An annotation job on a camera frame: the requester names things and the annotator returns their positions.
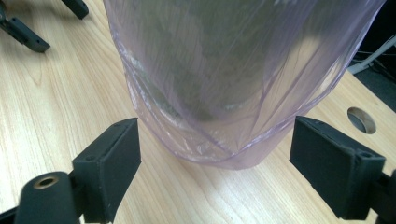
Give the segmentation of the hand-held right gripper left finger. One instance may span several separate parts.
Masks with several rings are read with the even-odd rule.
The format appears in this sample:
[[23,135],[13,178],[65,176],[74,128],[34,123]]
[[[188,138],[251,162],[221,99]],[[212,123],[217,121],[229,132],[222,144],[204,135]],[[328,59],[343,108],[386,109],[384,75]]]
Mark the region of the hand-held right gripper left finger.
[[73,159],[76,182],[84,186],[86,223],[114,221],[140,163],[137,119],[112,124]]

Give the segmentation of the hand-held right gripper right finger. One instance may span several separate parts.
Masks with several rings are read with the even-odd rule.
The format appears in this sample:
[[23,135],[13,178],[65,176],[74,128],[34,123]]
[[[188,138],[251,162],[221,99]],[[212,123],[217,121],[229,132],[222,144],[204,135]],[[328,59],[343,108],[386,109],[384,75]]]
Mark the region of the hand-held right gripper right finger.
[[337,217],[367,218],[369,186],[381,176],[385,161],[325,122],[301,116],[295,119],[290,162]]

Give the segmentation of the translucent purple plastic bag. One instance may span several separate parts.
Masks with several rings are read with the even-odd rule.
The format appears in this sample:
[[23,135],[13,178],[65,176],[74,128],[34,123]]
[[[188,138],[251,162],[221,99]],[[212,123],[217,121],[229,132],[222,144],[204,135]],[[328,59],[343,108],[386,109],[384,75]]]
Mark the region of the translucent purple plastic bag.
[[103,0],[134,109],[175,156],[259,164],[337,85],[385,0]]

